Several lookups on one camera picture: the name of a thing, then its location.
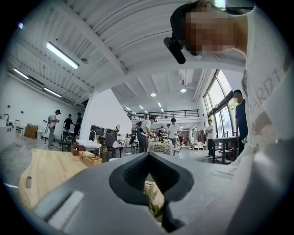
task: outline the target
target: cutting board handle hole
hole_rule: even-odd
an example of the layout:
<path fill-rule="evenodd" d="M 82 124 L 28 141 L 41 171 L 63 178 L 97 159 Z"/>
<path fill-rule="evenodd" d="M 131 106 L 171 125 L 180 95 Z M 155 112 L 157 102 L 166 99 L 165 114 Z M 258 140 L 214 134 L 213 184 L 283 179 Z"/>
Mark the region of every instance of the cutting board handle hole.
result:
<path fill-rule="evenodd" d="M 28 176 L 26 180 L 26 188 L 30 189 L 32 187 L 32 177 Z"/>

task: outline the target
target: white t-shirt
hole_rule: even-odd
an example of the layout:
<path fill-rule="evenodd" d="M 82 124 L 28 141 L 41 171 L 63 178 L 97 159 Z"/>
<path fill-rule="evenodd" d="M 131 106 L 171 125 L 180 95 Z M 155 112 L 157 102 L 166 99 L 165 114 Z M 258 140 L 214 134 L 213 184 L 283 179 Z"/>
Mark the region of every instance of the white t-shirt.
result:
<path fill-rule="evenodd" d="M 211 124 L 206 129 L 207 130 L 212 130 L 211 133 L 207 133 L 207 139 L 208 140 L 213 139 L 215 137 L 215 128 L 214 128 L 214 126 Z"/>
<path fill-rule="evenodd" d="M 178 124 L 175 124 L 175 125 L 171 124 L 170 128 L 169 128 L 169 132 L 170 132 L 169 138 L 170 139 L 177 139 L 178 136 L 175 135 L 175 133 L 177 133 L 178 131 L 181 131 L 181 130 L 182 129 Z"/>
<path fill-rule="evenodd" d="M 242 79 L 248 143 L 242 155 L 256 153 L 277 138 L 294 136 L 293 126 L 283 121 L 293 117 L 293 58 L 282 36 L 259 8 L 247 14 L 247 59 Z"/>
<path fill-rule="evenodd" d="M 55 113 L 51 115 L 50 120 L 56 120 L 56 114 Z M 51 122 L 50 121 L 50 126 L 49 126 L 50 128 L 55 127 L 55 125 L 56 125 L 56 122 Z"/>
<path fill-rule="evenodd" d="M 150 129 L 150 125 L 151 125 L 150 120 L 144 120 L 141 123 L 141 128 L 142 128 L 143 132 L 146 132 L 146 128 Z"/>

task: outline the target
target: faucet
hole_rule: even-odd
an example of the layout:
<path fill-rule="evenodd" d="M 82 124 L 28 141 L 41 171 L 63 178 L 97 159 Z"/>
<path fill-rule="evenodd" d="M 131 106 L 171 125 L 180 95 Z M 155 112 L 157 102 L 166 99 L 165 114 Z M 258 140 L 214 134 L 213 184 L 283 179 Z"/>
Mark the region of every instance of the faucet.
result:
<path fill-rule="evenodd" d="M 95 133 L 95 139 L 94 139 L 94 141 L 93 141 L 93 142 L 95 142 L 95 141 L 96 141 L 96 136 L 97 136 L 96 131 L 92 130 L 92 131 L 90 131 L 90 133 L 91 133 L 91 132 L 94 132 L 94 133 Z"/>
<path fill-rule="evenodd" d="M 4 114 L 4 116 L 5 115 L 7 115 L 8 116 L 8 118 L 7 118 L 7 120 L 6 120 L 6 126 L 8 126 L 9 125 L 9 115 L 6 113 L 6 114 Z"/>

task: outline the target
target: railing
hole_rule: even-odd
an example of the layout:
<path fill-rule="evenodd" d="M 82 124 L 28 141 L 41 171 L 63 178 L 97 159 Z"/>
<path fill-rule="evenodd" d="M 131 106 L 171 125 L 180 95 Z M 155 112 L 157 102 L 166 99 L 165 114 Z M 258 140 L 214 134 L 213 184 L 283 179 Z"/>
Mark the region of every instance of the railing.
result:
<path fill-rule="evenodd" d="M 136 113 L 136 114 L 130 114 L 129 118 L 131 120 L 139 120 L 139 119 L 145 119 L 149 118 L 151 115 L 156 115 L 157 118 L 198 118 L 199 109 L 191 109 L 191 110 L 177 110 L 177 111 L 165 111 L 165 112 L 148 112 L 148 113 Z"/>

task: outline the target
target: gray plastic device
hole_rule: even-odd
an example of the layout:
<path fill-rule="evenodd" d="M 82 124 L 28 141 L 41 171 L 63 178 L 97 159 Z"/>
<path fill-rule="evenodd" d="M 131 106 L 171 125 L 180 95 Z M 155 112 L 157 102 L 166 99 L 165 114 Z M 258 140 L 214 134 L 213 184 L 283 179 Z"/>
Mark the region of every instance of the gray plastic device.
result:
<path fill-rule="evenodd" d="M 35 208 L 50 234 L 252 234 L 287 197 L 294 140 L 281 140 L 226 165 L 142 153 L 87 168 Z M 164 195 L 162 226 L 143 194 L 148 174 Z"/>

